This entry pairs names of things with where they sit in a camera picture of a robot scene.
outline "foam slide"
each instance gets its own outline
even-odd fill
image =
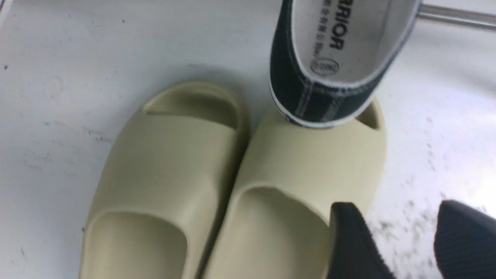
[[[195,278],[248,142],[226,89],[166,89],[112,148],[88,216],[80,279]]]
[[[245,154],[204,279],[321,279],[335,202],[366,212],[385,163],[374,101],[356,120],[307,129],[269,110]]]

